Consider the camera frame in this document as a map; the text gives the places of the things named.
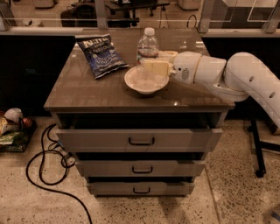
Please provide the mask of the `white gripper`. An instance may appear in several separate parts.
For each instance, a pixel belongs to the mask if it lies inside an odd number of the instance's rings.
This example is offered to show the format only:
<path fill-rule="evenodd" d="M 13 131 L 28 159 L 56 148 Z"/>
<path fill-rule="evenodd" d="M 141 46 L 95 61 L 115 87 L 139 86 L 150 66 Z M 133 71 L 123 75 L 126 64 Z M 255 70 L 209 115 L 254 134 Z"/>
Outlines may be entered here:
<path fill-rule="evenodd" d="M 202 57 L 201 53 L 181 52 L 178 54 L 175 51 L 160 51 L 158 57 L 168 59 L 170 63 L 173 62 L 171 77 L 176 81 L 185 84 L 194 83 L 197 66 Z M 170 66 L 167 61 L 146 59 L 142 61 L 142 66 L 144 70 L 157 75 L 168 76 L 170 72 Z"/>

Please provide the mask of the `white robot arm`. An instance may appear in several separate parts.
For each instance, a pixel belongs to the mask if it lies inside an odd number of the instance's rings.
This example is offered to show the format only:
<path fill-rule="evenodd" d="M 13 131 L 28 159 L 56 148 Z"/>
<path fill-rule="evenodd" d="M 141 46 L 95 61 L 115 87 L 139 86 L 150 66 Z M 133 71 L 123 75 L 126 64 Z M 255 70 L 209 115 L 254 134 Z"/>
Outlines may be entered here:
<path fill-rule="evenodd" d="M 280 128 L 280 80 L 251 53 L 238 52 L 225 60 L 198 52 L 161 52 L 155 59 L 141 59 L 140 65 L 148 73 L 200 84 L 232 102 L 252 97 Z"/>

